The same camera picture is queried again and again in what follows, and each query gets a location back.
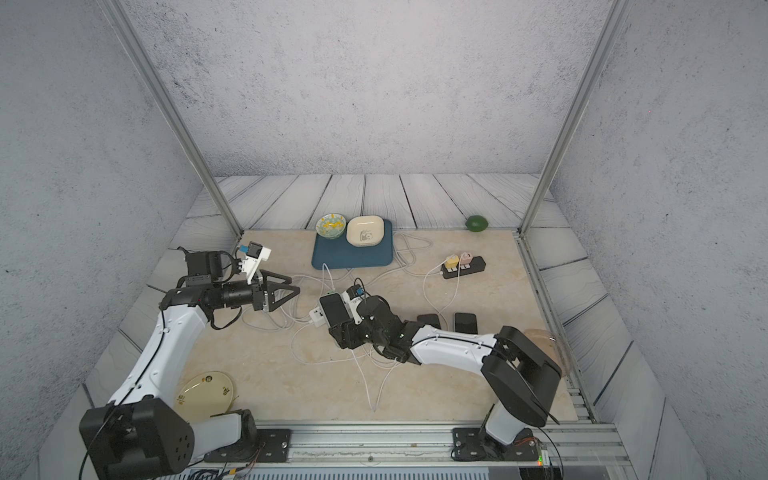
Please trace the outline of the white black-screen phone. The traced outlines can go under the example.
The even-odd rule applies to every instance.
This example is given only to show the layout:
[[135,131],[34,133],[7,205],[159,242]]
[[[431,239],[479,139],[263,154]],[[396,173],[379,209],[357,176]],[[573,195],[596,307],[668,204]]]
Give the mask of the white black-screen phone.
[[330,328],[348,322],[351,317],[349,311],[338,293],[329,293],[319,299],[319,305]]

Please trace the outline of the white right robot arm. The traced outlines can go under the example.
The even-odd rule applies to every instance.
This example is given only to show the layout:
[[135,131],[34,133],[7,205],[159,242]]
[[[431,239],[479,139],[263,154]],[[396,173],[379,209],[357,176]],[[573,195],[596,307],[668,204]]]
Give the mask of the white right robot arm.
[[395,315],[381,296],[330,293],[319,300],[328,331],[342,349],[369,344],[398,363],[442,365],[483,377],[497,397],[483,424],[485,435],[509,446],[526,429],[553,419],[562,370],[520,330],[504,326],[496,334],[447,331]]

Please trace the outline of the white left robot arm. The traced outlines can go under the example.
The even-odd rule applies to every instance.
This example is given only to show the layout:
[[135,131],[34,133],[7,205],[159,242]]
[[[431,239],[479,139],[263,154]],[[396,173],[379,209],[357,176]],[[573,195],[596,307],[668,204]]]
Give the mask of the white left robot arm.
[[88,410],[79,424],[82,462],[100,479],[154,479],[179,474],[200,460],[251,463],[268,441],[252,413],[236,410],[190,423],[173,408],[176,386],[198,337],[218,330],[221,309],[272,312],[297,297],[291,277],[261,269],[270,250],[242,247],[184,253],[187,273],[159,304],[154,331],[126,380],[106,405]]

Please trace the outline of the white power strip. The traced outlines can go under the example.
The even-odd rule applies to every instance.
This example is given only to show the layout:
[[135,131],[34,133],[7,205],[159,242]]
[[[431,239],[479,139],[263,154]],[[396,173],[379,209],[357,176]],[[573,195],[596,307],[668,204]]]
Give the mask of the white power strip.
[[327,325],[326,316],[323,309],[318,306],[309,312],[312,324],[315,327],[323,327]]

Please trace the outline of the dark teal tray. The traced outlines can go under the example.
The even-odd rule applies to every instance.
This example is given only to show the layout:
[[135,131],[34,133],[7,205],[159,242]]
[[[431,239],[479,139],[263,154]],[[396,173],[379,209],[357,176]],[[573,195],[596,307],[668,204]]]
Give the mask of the dark teal tray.
[[315,237],[311,265],[322,270],[355,269],[388,266],[393,262],[393,227],[389,220],[384,220],[384,235],[376,246],[356,247],[350,244],[346,235],[329,240],[320,235]]

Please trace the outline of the patterned teal yellow bowl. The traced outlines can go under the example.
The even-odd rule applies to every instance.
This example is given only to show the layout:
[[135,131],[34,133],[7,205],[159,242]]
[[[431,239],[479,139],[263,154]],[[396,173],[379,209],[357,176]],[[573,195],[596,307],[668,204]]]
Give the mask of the patterned teal yellow bowl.
[[330,213],[322,216],[315,224],[316,233],[325,239],[335,240],[346,231],[347,219],[339,213]]

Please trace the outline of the cream square panda bowl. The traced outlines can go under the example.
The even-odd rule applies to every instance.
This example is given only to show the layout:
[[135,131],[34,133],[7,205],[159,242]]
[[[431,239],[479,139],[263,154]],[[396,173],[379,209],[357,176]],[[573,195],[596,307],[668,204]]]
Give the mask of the cream square panda bowl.
[[384,234],[384,220],[377,215],[357,216],[347,222],[346,240],[354,247],[377,246],[383,240]]

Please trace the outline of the yellow usb charger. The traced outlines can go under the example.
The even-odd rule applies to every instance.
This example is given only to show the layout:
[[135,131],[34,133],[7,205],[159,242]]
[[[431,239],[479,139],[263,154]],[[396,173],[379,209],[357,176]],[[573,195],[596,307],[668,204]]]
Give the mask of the yellow usb charger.
[[446,270],[456,269],[460,263],[460,257],[458,255],[451,255],[445,259],[444,267]]

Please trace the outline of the cream yellow plate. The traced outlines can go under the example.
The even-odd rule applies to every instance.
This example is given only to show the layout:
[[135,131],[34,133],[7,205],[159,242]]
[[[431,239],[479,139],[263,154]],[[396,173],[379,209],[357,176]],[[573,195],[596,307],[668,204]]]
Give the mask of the cream yellow plate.
[[199,423],[227,413],[234,393],[234,382],[228,374],[208,371],[192,378],[179,390],[173,408],[187,422]]

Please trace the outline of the black power strip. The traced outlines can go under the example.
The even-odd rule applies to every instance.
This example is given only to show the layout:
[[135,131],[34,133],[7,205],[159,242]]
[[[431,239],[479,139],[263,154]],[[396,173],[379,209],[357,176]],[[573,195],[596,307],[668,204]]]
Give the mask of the black power strip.
[[483,272],[486,269],[486,262],[482,256],[473,257],[467,264],[458,264],[455,268],[447,268],[445,264],[440,265],[441,275],[444,279],[464,278],[467,275]]

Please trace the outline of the green lime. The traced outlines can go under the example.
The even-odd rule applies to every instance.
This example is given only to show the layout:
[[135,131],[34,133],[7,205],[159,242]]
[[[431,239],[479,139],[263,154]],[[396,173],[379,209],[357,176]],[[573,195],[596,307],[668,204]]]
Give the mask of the green lime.
[[489,227],[489,222],[482,215],[471,215],[466,219],[465,227],[471,232],[479,233]]

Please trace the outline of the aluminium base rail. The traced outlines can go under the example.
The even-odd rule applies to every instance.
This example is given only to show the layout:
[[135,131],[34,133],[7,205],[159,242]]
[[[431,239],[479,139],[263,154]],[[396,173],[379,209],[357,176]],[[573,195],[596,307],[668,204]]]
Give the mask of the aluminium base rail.
[[178,478],[633,479],[610,424],[524,429],[511,445],[476,422],[260,422],[256,455],[196,458]]

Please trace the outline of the aluminium frame post left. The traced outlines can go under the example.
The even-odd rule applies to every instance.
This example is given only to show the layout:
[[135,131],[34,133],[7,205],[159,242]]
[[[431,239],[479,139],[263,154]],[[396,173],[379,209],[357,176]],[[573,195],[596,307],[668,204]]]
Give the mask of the aluminium frame post left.
[[180,144],[187,160],[199,177],[214,205],[224,217],[229,229],[240,238],[244,228],[237,220],[229,202],[214,179],[201,150],[194,141],[168,89],[153,65],[123,5],[117,0],[102,0],[98,4],[112,26],[131,63],[150,91],[164,120]]

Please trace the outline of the aluminium frame post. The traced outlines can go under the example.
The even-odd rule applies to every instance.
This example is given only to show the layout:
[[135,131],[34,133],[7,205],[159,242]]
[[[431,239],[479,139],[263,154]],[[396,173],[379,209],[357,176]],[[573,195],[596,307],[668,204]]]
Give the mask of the aluminium frame post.
[[244,228],[237,220],[229,202],[214,179],[201,150],[194,141],[168,89],[153,65],[123,5],[117,0],[102,0],[98,4],[112,26],[131,63],[150,91],[164,120],[180,144],[187,160],[199,177],[214,205],[224,217],[229,229],[240,238]]
[[567,148],[589,103],[590,95],[600,79],[632,4],[633,1],[629,0],[615,0],[611,4],[608,16],[583,72],[571,106],[549,157],[544,164],[532,199],[523,216],[522,223],[518,229],[520,237],[525,237],[527,232],[533,227],[536,216],[544,203],[546,193],[551,187],[564,160]]

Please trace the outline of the aluminium frame post right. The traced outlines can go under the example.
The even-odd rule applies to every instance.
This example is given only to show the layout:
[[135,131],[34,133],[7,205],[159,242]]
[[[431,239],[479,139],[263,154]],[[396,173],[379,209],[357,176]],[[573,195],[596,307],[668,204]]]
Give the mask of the aluminium frame post right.
[[589,103],[590,95],[600,79],[632,4],[633,1],[629,0],[615,0],[611,4],[608,16],[583,72],[571,106],[549,157],[544,164],[532,199],[523,216],[522,223],[518,229],[520,237],[525,237],[527,232],[533,227],[536,216],[544,203],[546,193],[551,187],[564,160],[567,148]]

